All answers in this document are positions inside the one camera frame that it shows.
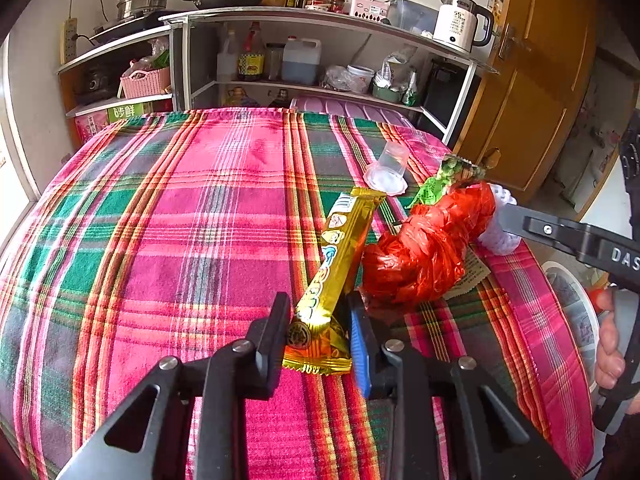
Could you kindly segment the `right hand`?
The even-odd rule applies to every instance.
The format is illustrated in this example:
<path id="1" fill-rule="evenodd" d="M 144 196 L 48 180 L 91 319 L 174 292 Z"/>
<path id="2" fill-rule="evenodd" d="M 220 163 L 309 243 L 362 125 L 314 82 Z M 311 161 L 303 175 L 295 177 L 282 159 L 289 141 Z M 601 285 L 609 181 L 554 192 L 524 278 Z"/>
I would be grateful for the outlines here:
<path id="1" fill-rule="evenodd" d="M 596 296 L 599 309 L 606 312 L 600 324 L 594 377 L 599 387 L 613 389 L 622 377 L 626 364 L 620 352 L 620 332 L 616 327 L 614 292 L 616 288 L 602 289 Z"/>

